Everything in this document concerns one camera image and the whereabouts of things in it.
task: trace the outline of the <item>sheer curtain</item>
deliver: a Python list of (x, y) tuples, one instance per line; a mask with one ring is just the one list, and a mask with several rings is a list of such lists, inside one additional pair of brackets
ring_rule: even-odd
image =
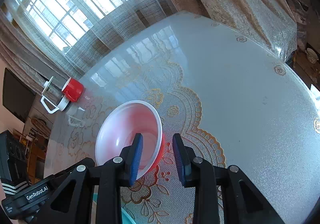
[(79, 79), (99, 59), (176, 12), (170, 0), (5, 0), (35, 45)]

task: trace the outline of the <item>pink wall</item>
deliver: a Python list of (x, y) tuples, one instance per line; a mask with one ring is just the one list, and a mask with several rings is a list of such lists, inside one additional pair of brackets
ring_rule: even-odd
[(9, 129), (10, 132), (13, 129), (18, 130), (20, 133), (23, 131), (24, 123), (17, 119), (10, 111), (8, 111), (2, 105), (2, 87), (3, 87), (3, 76), (6, 63), (0, 58), (0, 133), (4, 130)]

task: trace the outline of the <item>mug handle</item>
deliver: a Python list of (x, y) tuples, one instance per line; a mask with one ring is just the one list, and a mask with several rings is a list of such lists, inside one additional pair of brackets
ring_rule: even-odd
[(49, 107), (47, 106), (47, 104), (45, 103), (44, 99), (46, 99), (47, 101), (49, 101), (53, 106), (55, 106), (55, 105), (54, 105), (50, 100), (48, 100), (46, 97), (42, 96), (42, 98), (41, 98), (41, 103), (42, 103), (42, 105), (44, 106), (44, 108), (45, 108), (50, 114), (53, 114), (53, 113), (55, 113), (56, 111), (59, 110), (59, 108), (57, 108), (56, 106), (55, 106), (55, 108), (54, 108), (53, 110), (50, 110)]
[(70, 96), (70, 94), (68, 93), (68, 91), (65, 92), (65, 96), (66, 96), (66, 97), (68, 98), (68, 100), (70, 100), (71, 102), (76, 102), (76, 100)]

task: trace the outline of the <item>teal plastic object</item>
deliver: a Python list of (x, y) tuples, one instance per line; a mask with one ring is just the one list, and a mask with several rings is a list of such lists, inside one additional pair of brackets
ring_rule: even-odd
[[(93, 194), (93, 200), (97, 203), (98, 193)], [(136, 224), (134, 220), (130, 217), (130, 215), (121, 208), (121, 215), (122, 215), (122, 224)]]

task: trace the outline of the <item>blue gripper pad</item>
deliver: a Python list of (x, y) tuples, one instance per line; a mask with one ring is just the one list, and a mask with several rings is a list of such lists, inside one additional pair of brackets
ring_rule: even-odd
[(183, 186), (186, 186), (186, 174), (191, 173), (191, 162), (189, 160), (185, 146), (182, 142), (181, 136), (178, 133), (173, 135), (172, 148), (174, 158), (176, 160), (179, 180)]
[(136, 133), (127, 157), (127, 161), (131, 162), (131, 165), (128, 165), (130, 167), (130, 178), (129, 178), (130, 186), (132, 186), (137, 179), (141, 155), (142, 155), (142, 149), (143, 149), (143, 137), (140, 133)]

